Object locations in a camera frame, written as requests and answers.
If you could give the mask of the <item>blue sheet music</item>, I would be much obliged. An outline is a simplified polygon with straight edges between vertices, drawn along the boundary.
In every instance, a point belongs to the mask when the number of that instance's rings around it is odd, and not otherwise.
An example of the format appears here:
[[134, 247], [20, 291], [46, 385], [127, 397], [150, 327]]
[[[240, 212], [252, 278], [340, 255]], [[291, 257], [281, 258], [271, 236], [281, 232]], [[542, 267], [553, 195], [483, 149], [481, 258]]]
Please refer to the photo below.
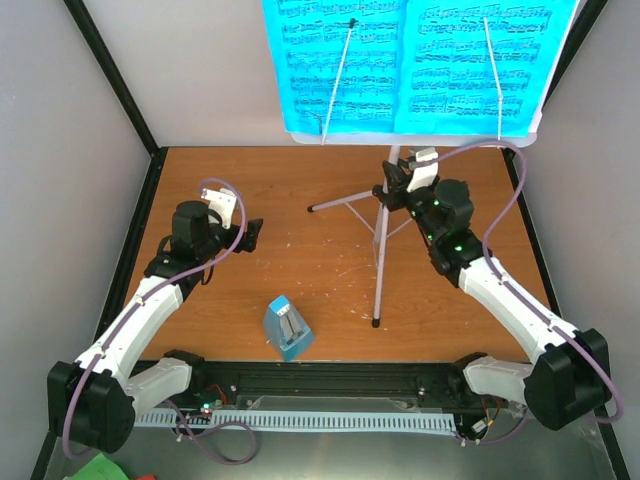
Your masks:
[[524, 138], [539, 120], [575, 1], [410, 1], [394, 130]]
[[287, 132], [393, 130], [406, 8], [404, 1], [263, 2]]

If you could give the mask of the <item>blue metronome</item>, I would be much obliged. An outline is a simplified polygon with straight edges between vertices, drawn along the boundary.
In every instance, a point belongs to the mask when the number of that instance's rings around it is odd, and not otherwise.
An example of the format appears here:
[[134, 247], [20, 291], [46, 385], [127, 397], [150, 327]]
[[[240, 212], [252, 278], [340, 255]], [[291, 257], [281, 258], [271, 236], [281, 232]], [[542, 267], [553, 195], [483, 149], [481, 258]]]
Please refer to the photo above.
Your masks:
[[314, 334], [290, 300], [280, 295], [267, 307], [263, 330], [285, 362], [297, 360], [313, 343]]

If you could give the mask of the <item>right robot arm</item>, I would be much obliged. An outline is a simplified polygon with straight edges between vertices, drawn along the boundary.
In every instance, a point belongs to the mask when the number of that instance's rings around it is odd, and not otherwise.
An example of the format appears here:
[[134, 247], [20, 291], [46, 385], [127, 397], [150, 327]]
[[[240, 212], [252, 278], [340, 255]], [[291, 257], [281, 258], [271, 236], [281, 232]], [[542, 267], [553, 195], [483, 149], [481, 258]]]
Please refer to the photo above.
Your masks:
[[389, 210], [409, 213], [437, 273], [482, 305], [528, 358], [463, 357], [450, 376], [453, 397], [494, 396], [523, 405], [550, 430], [611, 400], [605, 338], [564, 321], [514, 280], [471, 229], [468, 185], [441, 179], [434, 161], [385, 161], [382, 168], [387, 184], [375, 186], [373, 195]]

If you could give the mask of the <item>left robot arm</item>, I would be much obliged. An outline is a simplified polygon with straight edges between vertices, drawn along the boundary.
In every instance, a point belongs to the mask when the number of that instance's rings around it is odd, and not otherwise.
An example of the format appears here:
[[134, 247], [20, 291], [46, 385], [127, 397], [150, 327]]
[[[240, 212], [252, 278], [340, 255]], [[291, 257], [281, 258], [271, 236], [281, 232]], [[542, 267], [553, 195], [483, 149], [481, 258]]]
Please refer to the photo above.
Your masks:
[[234, 208], [234, 201], [178, 204], [171, 233], [159, 242], [129, 303], [74, 362], [51, 368], [49, 424], [67, 456], [76, 457], [75, 444], [114, 453], [157, 405], [175, 395], [190, 403], [206, 395], [205, 361], [196, 354], [171, 350], [140, 373], [134, 367], [165, 321], [197, 286], [210, 282], [218, 261], [255, 250], [264, 221], [236, 225]]

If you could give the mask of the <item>white tripod music stand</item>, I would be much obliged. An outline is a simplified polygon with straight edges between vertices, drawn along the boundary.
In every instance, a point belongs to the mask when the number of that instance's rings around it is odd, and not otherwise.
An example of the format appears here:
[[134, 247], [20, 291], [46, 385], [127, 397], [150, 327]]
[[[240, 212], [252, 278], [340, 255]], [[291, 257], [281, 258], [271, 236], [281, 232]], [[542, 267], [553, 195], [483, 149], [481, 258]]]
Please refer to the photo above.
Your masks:
[[[502, 152], [510, 151], [520, 159], [522, 167], [526, 168], [527, 160], [523, 157], [522, 149], [531, 145], [536, 138], [536, 130], [531, 130], [523, 138], [500, 137], [478, 140], [466, 145], [462, 145], [458, 137], [451, 137], [445, 140], [445, 144], [454, 149], [442, 156], [439, 155], [437, 162], [473, 149], [491, 147]], [[388, 160], [394, 162], [402, 159], [400, 157], [402, 141], [395, 134], [336, 134], [329, 136], [328, 139], [339, 145], [389, 145]], [[477, 286], [483, 282], [488, 283], [497, 293], [489, 297], [485, 308], [506, 326], [516, 321], [516, 317], [513, 315], [515, 301], [522, 297], [525, 291], [512, 280], [512, 277], [494, 258], [489, 248], [489, 238], [500, 221], [517, 203], [525, 181], [525, 176], [519, 178], [514, 187], [512, 198], [487, 227], [482, 238], [477, 238], [470, 228], [474, 207], [470, 200], [468, 186], [464, 182], [442, 180], [437, 175], [430, 187], [420, 188], [410, 193], [411, 206], [406, 210], [410, 214], [410, 219], [407, 222], [415, 223], [418, 226], [436, 271], [447, 278], [454, 287], [462, 289], [476, 300], [481, 299], [477, 294]], [[353, 207], [353, 203], [373, 197], [372, 190], [364, 191], [337, 200], [311, 205], [307, 211], [315, 213], [344, 205], [359, 220], [363, 220], [362, 215]], [[376, 225], [365, 225], [373, 235], [372, 241], [376, 255], [376, 287], [371, 321], [374, 328], [379, 327], [381, 321], [387, 243], [389, 238], [398, 232], [389, 229], [390, 213], [380, 202]]]

